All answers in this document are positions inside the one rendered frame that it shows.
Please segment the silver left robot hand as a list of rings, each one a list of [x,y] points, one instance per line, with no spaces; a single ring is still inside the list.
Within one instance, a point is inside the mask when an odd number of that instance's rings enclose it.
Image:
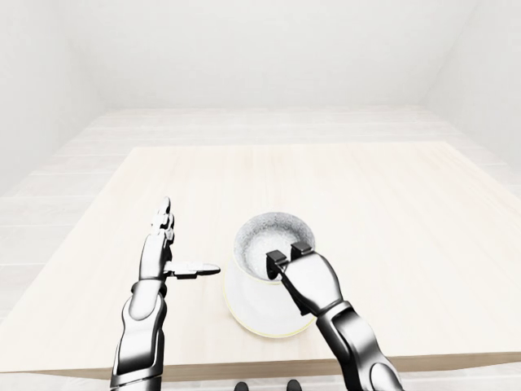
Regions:
[[[217,265],[201,262],[173,261],[171,245],[174,241],[174,215],[171,200],[165,196],[154,215],[150,233],[141,254],[139,279],[196,279],[199,276],[216,275],[221,272]]]

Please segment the pale speckled bowl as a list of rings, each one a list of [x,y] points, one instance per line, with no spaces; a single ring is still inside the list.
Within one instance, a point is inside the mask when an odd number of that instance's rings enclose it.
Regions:
[[[234,261],[249,277],[262,283],[278,283],[279,277],[268,277],[266,253],[278,250],[287,256],[291,245],[300,241],[315,247],[313,231],[302,219],[289,213],[262,213],[239,228],[234,238]]]

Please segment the white plate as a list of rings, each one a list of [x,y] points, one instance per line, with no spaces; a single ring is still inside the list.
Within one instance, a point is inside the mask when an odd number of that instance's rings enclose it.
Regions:
[[[226,267],[223,292],[235,320],[259,336],[294,336],[315,321],[311,314],[300,314],[280,281],[270,282],[250,275],[234,259]]]

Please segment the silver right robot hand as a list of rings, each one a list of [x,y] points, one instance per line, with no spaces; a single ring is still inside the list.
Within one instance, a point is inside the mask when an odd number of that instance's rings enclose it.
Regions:
[[[281,277],[302,316],[319,317],[344,300],[331,264],[304,241],[291,244],[289,258],[279,250],[266,253],[266,271],[271,280]]]

